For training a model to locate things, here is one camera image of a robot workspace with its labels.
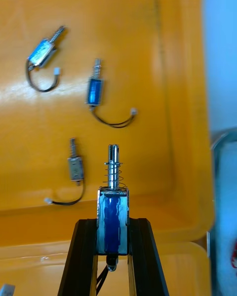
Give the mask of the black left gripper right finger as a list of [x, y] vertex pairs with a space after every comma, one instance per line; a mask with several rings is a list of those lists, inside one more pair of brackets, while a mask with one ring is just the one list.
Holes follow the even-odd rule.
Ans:
[[129, 294], [169, 295], [150, 222], [145, 218], [129, 221]]

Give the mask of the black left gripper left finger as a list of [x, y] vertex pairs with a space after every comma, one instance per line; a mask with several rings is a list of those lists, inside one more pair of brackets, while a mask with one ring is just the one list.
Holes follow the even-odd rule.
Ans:
[[79, 220], [74, 228], [59, 296], [96, 295], [96, 219]]

